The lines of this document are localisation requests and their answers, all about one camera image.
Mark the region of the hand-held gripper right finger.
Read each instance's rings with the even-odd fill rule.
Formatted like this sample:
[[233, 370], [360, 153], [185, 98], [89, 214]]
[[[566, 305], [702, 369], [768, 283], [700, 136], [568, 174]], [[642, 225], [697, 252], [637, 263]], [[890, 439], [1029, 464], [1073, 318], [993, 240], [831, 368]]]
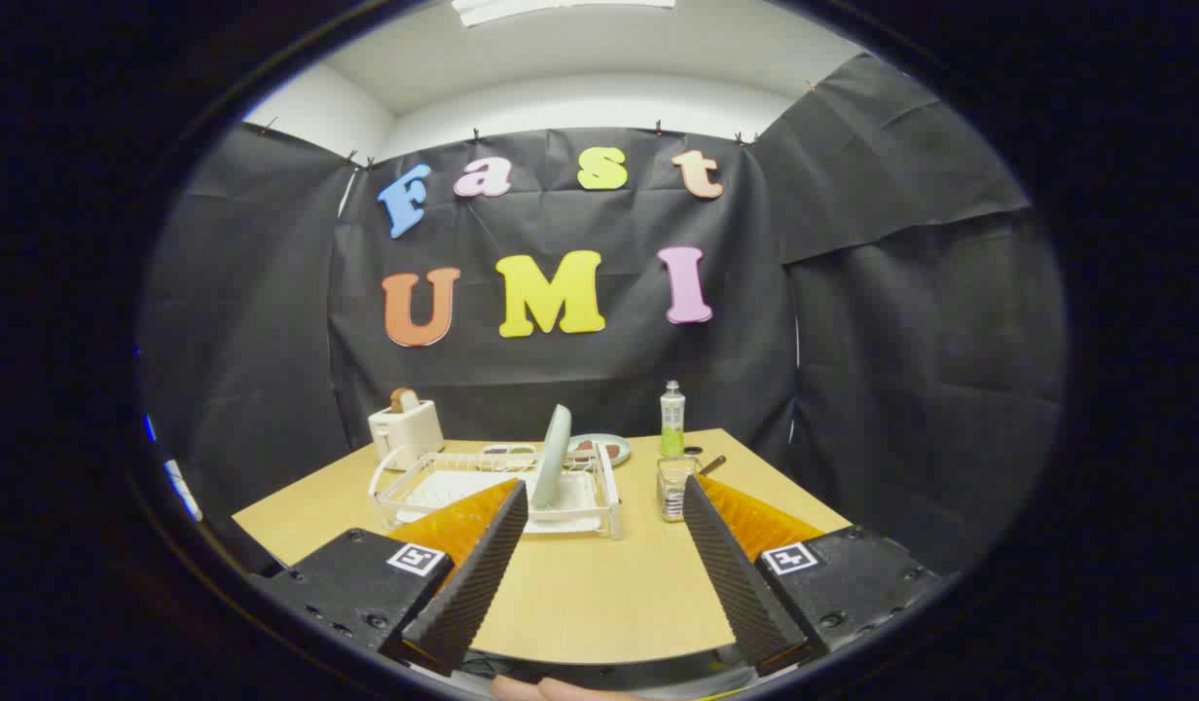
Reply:
[[681, 513], [759, 676], [830, 655], [942, 590], [942, 575], [888, 537], [857, 525], [824, 533], [710, 476], [687, 478]]

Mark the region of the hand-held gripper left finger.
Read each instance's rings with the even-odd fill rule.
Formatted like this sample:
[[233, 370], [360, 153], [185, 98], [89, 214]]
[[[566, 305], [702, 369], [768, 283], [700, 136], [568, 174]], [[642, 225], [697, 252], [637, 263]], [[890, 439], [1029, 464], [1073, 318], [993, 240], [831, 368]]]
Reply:
[[338, 643], [446, 676], [478, 635], [526, 522], [526, 483], [512, 478], [387, 534], [347, 528], [252, 584]]

